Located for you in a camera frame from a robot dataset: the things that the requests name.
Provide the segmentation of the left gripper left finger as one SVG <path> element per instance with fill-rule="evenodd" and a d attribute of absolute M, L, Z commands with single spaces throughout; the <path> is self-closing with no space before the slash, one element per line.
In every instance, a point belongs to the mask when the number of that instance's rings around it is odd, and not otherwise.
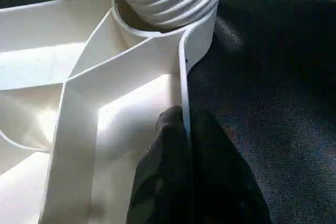
<path fill-rule="evenodd" d="M 191 167 L 182 108 L 173 106 L 156 122 L 156 139 L 139 161 L 127 223 L 191 223 Z"/>

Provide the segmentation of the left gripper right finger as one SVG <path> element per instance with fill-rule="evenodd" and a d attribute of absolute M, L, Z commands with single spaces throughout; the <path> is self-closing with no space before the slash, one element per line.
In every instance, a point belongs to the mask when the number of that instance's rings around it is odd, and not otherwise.
<path fill-rule="evenodd" d="M 255 176 L 210 112 L 192 109 L 197 223 L 271 223 Z"/>

